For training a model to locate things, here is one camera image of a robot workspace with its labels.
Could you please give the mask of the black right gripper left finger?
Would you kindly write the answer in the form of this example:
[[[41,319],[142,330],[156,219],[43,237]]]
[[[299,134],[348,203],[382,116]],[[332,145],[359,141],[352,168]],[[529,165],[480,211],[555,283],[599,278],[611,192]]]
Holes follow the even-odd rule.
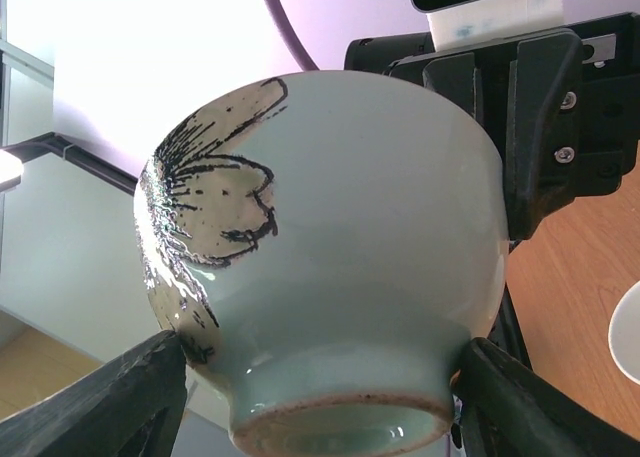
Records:
[[[186,403],[179,337],[162,331],[1,422],[3,456],[169,456]]]

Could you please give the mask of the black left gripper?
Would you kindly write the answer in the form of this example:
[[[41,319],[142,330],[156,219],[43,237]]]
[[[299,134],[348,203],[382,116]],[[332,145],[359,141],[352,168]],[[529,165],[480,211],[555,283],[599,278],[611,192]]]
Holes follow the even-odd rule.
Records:
[[[555,143],[576,141],[574,118],[561,115],[568,93],[577,97],[579,194],[614,192],[636,163],[638,14],[568,28],[441,51],[429,32],[363,38],[347,47],[344,67],[424,84],[471,115],[502,158],[509,237],[526,240],[573,199],[569,172],[552,162]]]

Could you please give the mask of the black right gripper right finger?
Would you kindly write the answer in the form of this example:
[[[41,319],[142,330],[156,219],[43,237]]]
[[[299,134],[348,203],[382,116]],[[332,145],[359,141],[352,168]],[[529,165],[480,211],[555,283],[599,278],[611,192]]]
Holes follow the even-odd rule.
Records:
[[[637,456],[639,441],[611,426],[485,338],[460,359],[468,456]]]

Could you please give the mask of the yellow mug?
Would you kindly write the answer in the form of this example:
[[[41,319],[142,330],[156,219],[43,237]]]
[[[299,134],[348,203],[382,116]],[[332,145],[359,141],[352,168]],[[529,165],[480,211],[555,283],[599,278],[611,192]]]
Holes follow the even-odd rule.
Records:
[[[631,286],[617,304],[608,329],[608,346],[617,368],[640,384],[640,282]]]

